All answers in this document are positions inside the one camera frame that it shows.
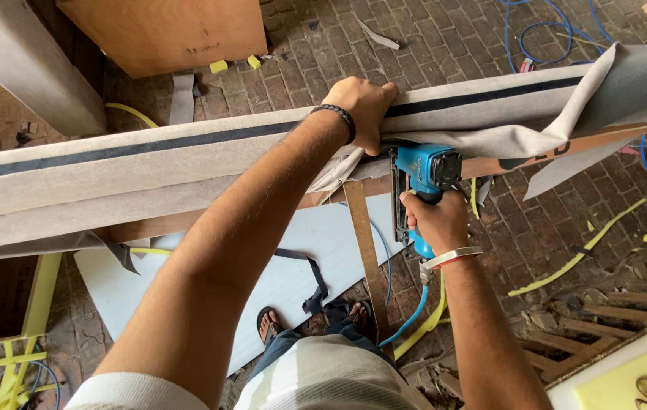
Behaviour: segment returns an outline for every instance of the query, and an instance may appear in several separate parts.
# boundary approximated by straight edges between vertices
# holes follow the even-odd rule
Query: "white foam sheet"
[[[392,237],[391,196],[383,194],[366,199],[369,218],[380,229],[390,255],[402,250]],[[377,262],[387,260],[384,245],[374,235]],[[152,241],[151,246],[174,249],[183,233],[166,235]],[[333,203],[298,210],[283,234],[278,247],[305,253],[319,263],[321,275],[328,286],[328,303],[365,276],[364,266],[354,234],[349,210]],[[87,249],[74,255],[91,298],[109,329],[110,337],[118,338],[141,302],[146,289],[164,264],[164,255],[131,255],[139,275],[123,269],[107,249]],[[228,374],[246,365],[263,352],[263,344],[255,328],[258,312],[272,306],[284,325],[296,327],[310,317],[302,309],[303,301],[316,291],[316,280],[305,260],[273,257],[264,269],[240,317],[232,346]]]

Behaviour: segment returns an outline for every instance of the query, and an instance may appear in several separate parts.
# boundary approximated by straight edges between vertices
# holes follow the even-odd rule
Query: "jeans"
[[[397,373],[399,369],[392,362],[392,360],[387,357],[380,349],[377,349],[376,346],[372,343],[371,340],[367,339],[366,336],[363,336],[359,333],[359,327],[352,323],[350,320],[342,320],[341,322],[336,322],[331,326],[326,328],[326,333],[329,335],[342,335],[349,339],[354,346],[360,347],[361,349],[368,350],[375,355],[383,358],[384,361],[389,363]],[[255,365],[253,373],[248,377],[248,382],[252,380],[258,373],[263,371],[264,368],[270,366],[275,360],[280,358],[288,349],[291,348],[298,340],[303,339],[303,336],[293,331],[293,329],[288,329],[287,331],[282,331],[278,336],[268,340],[268,343],[265,345],[265,352],[263,357],[260,358],[258,364]]]

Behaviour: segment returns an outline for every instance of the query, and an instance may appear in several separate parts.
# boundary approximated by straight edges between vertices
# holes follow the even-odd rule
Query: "navy fabric strip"
[[[483,93],[468,94],[465,96],[454,96],[436,98],[428,101],[419,101],[409,104],[402,104],[389,107],[385,118],[399,117],[402,115],[417,114],[419,112],[435,111],[466,104],[474,104],[485,101],[492,101],[500,98],[520,96],[528,93],[535,93],[556,88],[572,87],[577,85],[581,77],[554,79],[535,84],[519,85],[518,87],[505,88],[502,90],[487,91]],[[271,134],[287,133],[298,124],[298,121],[288,123],[270,124],[267,126],[254,126],[249,128],[232,129],[228,131],[217,131],[209,134],[183,136],[163,141],[145,142],[143,144],[126,145],[123,147],[111,147],[101,150],[87,151],[85,153],[58,155],[56,157],[39,158],[36,160],[19,161],[0,165],[0,176],[18,172],[36,171],[55,166],[72,165],[91,161],[118,158],[128,155],[153,153],[155,151],[173,150],[175,148],[192,147],[196,145],[214,144],[216,142],[234,141],[236,139],[251,138]]]
[[[483,93],[467,94],[464,96],[437,98],[434,100],[418,101],[409,104],[393,105],[392,107],[389,107],[387,113],[384,114],[384,118],[401,117],[402,115],[437,111],[438,109],[446,109],[466,104],[492,101],[499,98],[521,96],[523,94],[536,93],[538,91],[572,87],[579,84],[579,81],[581,80],[582,77],[553,79],[550,81],[519,85],[518,87],[504,88],[502,90],[485,91]]]

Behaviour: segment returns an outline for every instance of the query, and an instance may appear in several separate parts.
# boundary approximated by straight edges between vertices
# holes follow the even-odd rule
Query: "right hand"
[[[420,228],[420,235],[436,256],[469,246],[468,210],[462,192],[443,192],[437,205],[428,205],[410,192],[402,192],[399,200],[407,208],[407,226],[411,230]]]

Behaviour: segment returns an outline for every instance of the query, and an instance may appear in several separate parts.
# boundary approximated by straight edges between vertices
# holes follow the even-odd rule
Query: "sandal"
[[[262,324],[263,324],[263,316],[265,316],[265,313],[268,313],[271,311],[275,311],[275,309],[270,306],[265,306],[263,309],[260,309],[260,312],[258,312],[258,320],[256,323],[257,324],[256,332],[258,334],[260,334],[260,328],[262,327]],[[275,338],[277,335],[281,334],[281,332],[284,330],[285,329],[282,328],[280,323],[271,322],[270,325],[268,326],[268,329],[266,329],[265,331],[265,340],[263,341],[263,344],[268,345],[268,341]]]
[[[356,301],[356,303],[360,303],[365,308],[365,310],[366,310],[366,321],[369,322],[372,319],[372,304],[369,303],[369,300],[367,300],[367,299],[362,299],[360,301]],[[350,320],[355,325],[358,325],[360,319],[361,319],[361,315],[360,315],[359,312],[349,314],[347,317],[344,318],[344,320]]]

